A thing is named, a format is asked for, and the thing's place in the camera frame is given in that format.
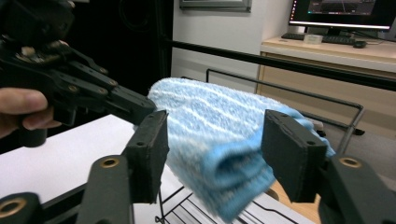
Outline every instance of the brass screw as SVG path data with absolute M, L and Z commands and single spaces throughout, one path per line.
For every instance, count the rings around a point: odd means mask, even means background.
M 102 166 L 103 168 L 111 168 L 111 167 L 117 166 L 119 163 L 120 163 L 119 159 L 109 158 L 109 159 L 102 161 L 100 163 L 100 166 Z
M 99 92 L 102 93 L 102 94 L 107 94 L 107 90 L 103 89 L 103 88 L 99 89 Z
M 349 166 L 349 167 L 352 167 L 352 168 L 360 168 L 361 167 L 361 163 L 360 162 L 358 162 L 355 159 L 348 158 L 348 157 L 340 158 L 340 162 L 343 165 Z
M 102 74 L 105 74 L 105 75 L 107 75 L 107 73 L 108 73 L 107 69 L 105 69 L 105 68 L 99 68 L 99 71 L 100 71 Z
M 9 217 L 18 213 L 26 204 L 27 202 L 23 198 L 11 199 L 3 203 L 0 203 L 0 218 Z M 9 205 L 15 205 L 15 206 L 13 206 L 11 209 L 5 209 Z
M 108 83 L 112 86 L 117 86 L 119 83 L 116 80 L 111 79 Z
M 72 92 L 78 91 L 78 88 L 76 86 L 69 86 L 69 90 Z

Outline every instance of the wooden surface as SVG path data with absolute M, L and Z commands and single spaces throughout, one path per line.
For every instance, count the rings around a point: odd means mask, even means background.
M 283 190 L 279 182 L 276 181 L 271 189 L 276 192 L 281 203 L 300 213 L 309 220 L 318 224 L 321 223 L 318 215 L 318 203 L 320 200 L 320 197 L 318 195 L 314 203 L 291 203 L 288 195 L 286 194 L 285 190 Z
M 320 55 L 331 55 L 342 59 L 354 58 L 378 63 L 396 64 L 396 43 L 388 41 L 368 43 L 364 49 L 354 49 L 352 46 L 328 43 L 310 45 L 305 44 L 304 41 L 301 40 L 283 39 L 281 37 L 275 37 L 262 42 L 263 52 L 268 52 L 268 49 L 271 47 L 316 53 L 319 57 Z

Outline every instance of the wire rack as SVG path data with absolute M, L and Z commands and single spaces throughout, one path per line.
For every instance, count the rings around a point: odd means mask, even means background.
M 259 196 L 254 200 L 233 222 L 233 224 L 261 224 L 261 223 L 299 223 L 291 217 L 285 215 L 281 211 L 270 208 L 271 205 L 266 205 L 272 202 L 273 199 L 265 194 Z M 224 224 L 218 217 L 213 217 L 200 203 L 194 194 L 188 189 L 181 187 L 172 195 L 164 200 L 161 192 L 159 193 L 161 216 L 155 217 L 157 223 L 178 224 L 178 223 L 221 223 Z M 170 205 L 169 210 L 164 212 L 167 203 Z
M 328 102 L 336 103 L 339 105 L 344 105 L 348 107 L 353 107 L 356 109 L 356 114 L 351 119 L 349 124 L 345 124 L 336 120 L 326 119 L 321 116 L 317 116 L 315 114 L 311 114 L 308 112 L 300 111 L 304 116 L 317 119 L 323 121 L 325 123 L 337 126 L 342 128 L 345 131 L 345 134 L 340 141 L 340 145 L 336 149 L 338 153 L 345 153 L 347 150 L 347 145 L 351 138 L 351 135 L 356 133 L 356 125 L 361 119 L 361 116 L 364 112 L 364 108 L 362 105 L 358 105 L 355 103 L 351 103 L 348 101 L 343 101 L 335 98 L 331 98 L 328 96 L 323 96 L 307 91 L 299 91 L 296 89 L 276 85 L 273 83 L 261 81 L 254 78 L 243 77 L 237 74 L 233 74 L 230 72 L 220 71 L 217 69 L 207 69 L 206 70 L 206 78 L 205 81 L 209 82 L 210 74 L 220 74 L 227 77 L 233 77 L 236 79 L 242 79 L 245 81 L 254 82 L 258 85 L 269 86 L 273 88 L 278 88 L 283 91 L 292 91 L 298 94 L 302 94 L 309 97 L 319 98 L 321 100 L 325 100 Z M 256 224 L 256 223 L 299 223 L 297 220 L 288 216 L 290 214 L 290 210 L 286 212 L 281 212 L 279 209 L 274 209 L 273 203 L 268 204 L 268 201 L 273 200 L 270 196 L 263 194 L 254 200 L 248 207 L 245 209 L 238 218 L 235 219 L 233 224 Z M 221 219 L 211 216 L 205 209 L 204 206 L 200 203 L 199 199 L 197 199 L 194 194 L 185 187 L 181 187 L 177 189 L 170 196 L 163 199 L 161 195 L 161 191 L 159 192 L 159 201 L 160 201 L 160 209 L 161 215 L 159 217 L 155 217 L 155 221 L 158 223 L 224 223 Z

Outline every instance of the blue towel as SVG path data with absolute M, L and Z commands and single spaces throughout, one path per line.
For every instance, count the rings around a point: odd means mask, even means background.
M 169 113 L 167 165 L 210 214 L 226 223 L 275 182 L 261 152 L 265 109 L 292 116 L 318 136 L 298 111 L 216 84 L 164 78 L 150 88 L 148 98 Z M 321 139 L 331 156 L 329 142 Z

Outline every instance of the finger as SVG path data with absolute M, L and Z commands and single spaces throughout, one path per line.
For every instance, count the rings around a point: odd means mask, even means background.
M 48 101 L 43 93 L 35 90 L 0 89 L 0 113 L 28 114 L 47 108 Z
M 46 110 L 42 110 L 27 116 L 22 121 L 22 125 L 27 130 L 35 130 L 57 127 L 61 125 L 61 122 L 53 120 L 53 107 L 50 107 Z
M 18 129 L 18 116 L 0 115 L 0 138 L 3 138 Z

